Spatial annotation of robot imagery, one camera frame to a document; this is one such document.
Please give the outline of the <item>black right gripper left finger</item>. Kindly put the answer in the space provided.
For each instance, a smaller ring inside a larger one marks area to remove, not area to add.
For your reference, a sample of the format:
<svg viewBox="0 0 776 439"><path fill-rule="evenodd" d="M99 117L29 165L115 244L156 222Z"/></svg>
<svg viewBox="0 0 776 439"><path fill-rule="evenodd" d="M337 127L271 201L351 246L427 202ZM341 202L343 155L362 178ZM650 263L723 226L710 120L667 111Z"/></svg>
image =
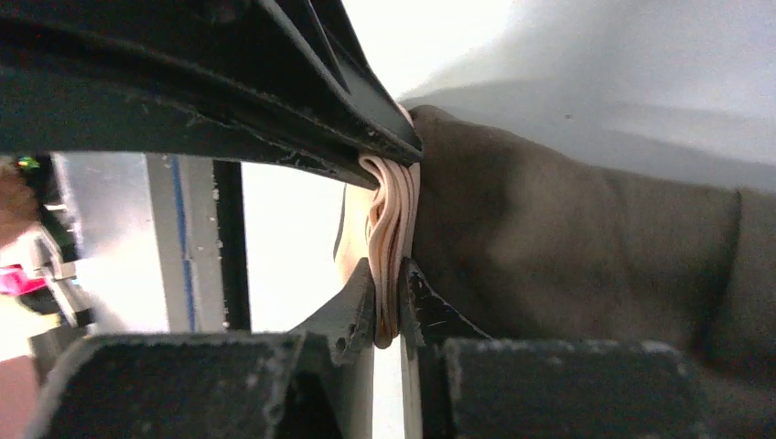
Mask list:
<svg viewBox="0 0 776 439"><path fill-rule="evenodd" d="M361 260L294 329L101 335L71 345L28 438L369 438L373 294Z"/></svg>

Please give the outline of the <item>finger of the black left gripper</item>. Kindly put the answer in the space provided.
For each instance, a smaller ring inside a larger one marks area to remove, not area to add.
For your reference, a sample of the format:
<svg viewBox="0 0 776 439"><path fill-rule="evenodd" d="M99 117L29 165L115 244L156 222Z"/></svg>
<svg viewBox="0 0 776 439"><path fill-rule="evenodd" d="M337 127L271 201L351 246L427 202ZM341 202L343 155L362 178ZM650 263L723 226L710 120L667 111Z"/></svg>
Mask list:
<svg viewBox="0 0 776 439"><path fill-rule="evenodd" d="M4 1L1 149L288 166L360 187L423 147L340 1Z"/></svg>

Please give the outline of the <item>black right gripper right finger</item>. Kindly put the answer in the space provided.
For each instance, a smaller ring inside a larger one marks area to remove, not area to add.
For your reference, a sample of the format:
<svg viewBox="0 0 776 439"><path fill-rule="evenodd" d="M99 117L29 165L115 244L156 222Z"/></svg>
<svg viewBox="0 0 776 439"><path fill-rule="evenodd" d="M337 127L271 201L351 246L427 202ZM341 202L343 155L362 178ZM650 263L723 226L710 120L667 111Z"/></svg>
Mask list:
<svg viewBox="0 0 776 439"><path fill-rule="evenodd" d="M683 356L653 342L490 337L411 259L398 281L409 438L712 438Z"/></svg>

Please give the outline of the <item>brown boxer briefs beige waistband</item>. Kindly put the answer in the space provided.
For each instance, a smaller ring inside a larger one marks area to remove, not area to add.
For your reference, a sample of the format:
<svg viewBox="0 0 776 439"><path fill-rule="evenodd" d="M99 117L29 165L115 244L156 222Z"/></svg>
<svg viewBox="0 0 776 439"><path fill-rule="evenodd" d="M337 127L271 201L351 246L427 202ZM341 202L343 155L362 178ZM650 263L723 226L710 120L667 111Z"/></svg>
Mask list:
<svg viewBox="0 0 776 439"><path fill-rule="evenodd" d="M577 162L433 106L412 254L492 337L659 340L715 431L775 435L775 197Z"/></svg>

